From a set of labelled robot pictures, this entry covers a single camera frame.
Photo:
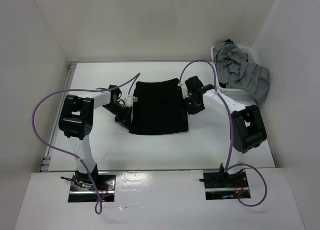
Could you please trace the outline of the black skirt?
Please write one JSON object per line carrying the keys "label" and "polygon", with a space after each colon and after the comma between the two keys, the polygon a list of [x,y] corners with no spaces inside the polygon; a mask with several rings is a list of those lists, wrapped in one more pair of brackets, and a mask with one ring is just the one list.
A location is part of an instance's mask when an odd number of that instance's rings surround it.
{"label": "black skirt", "polygon": [[182,102],[178,78],[135,85],[133,118],[129,132],[136,135],[165,135],[187,132],[188,114]]}

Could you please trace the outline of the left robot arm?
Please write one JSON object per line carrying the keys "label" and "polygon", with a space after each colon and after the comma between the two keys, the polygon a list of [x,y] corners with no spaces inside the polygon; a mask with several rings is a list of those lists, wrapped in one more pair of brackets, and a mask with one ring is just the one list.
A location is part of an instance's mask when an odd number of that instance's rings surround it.
{"label": "left robot arm", "polygon": [[75,180],[88,190],[98,187],[98,166],[93,158],[89,134],[93,129],[94,110],[103,107],[114,115],[117,124],[131,126],[133,107],[121,100],[122,92],[116,85],[98,89],[91,95],[65,97],[58,121],[59,129],[67,137],[75,155]]}

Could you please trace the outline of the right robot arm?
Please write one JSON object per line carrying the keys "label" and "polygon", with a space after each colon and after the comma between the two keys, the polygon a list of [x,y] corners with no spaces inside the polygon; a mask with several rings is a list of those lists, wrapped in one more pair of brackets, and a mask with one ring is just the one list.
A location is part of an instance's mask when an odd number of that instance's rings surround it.
{"label": "right robot arm", "polygon": [[260,109],[246,106],[224,95],[211,84],[203,85],[197,76],[180,85],[182,99],[189,115],[210,107],[227,117],[230,127],[230,143],[226,160],[220,165],[218,182],[225,187],[233,185],[244,169],[246,153],[257,148],[267,139]]}

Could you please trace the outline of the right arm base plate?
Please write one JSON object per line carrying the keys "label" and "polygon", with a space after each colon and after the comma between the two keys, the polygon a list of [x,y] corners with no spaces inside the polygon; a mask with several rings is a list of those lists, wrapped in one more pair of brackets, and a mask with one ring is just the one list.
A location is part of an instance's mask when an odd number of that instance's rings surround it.
{"label": "right arm base plate", "polygon": [[199,179],[204,184],[206,200],[250,199],[250,189],[244,170],[229,175],[223,170],[203,171]]}

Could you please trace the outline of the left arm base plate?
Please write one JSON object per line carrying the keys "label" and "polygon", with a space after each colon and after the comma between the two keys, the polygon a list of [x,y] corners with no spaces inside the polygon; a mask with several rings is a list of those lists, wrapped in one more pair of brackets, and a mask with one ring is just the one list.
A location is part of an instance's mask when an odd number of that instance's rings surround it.
{"label": "left arm base plate", "polygon": [[[77,180],[73,174],[71,178],[61,176],[62,180],[70,182],[68,195],[69,203],[98,202],[98,196],[90,180]],[[102,174],[96,176],[96,187],[102,202],[113,202],[115,199],[116,176],[114,174]]]}

